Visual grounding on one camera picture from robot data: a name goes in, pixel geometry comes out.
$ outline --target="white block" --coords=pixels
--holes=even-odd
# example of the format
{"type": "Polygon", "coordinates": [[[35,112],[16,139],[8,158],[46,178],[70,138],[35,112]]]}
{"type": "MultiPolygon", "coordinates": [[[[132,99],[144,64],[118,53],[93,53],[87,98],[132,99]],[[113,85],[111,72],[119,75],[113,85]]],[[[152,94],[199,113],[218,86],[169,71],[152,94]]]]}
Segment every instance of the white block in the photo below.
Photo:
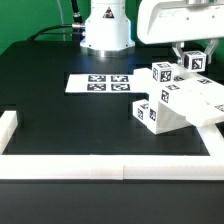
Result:
{"type": "Polygon", "coordinates": [[[149,103],[147,100],[133,102],[133,116],[148,126],[149,121],[149,103]]]}
{"type": "Polygon", "coordinates": [[[184,67],[189,72],[203,72],[206,65],[206,54],[201,51],[184,52],[184,67]]]}
{"type": "Polygon", "coordinates": [[[152,63],[152,73],[152,78],[159,83],[173,81],[173,67],[169,62],[152,63]]]}

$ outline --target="white robot housing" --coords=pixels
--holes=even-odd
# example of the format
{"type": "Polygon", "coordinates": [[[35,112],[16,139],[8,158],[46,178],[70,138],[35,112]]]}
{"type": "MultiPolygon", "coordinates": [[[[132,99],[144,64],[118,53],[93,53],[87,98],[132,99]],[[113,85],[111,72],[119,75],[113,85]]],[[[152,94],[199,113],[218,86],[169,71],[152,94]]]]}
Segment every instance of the white robot housing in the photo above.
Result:
{"type": "Polygon", "coordinates": [[[131,23],[125,14],[125,0],[92,0],[91,15],[85,22],[86,37],[81,51],[107,57],[134,51],[131,23]]]}

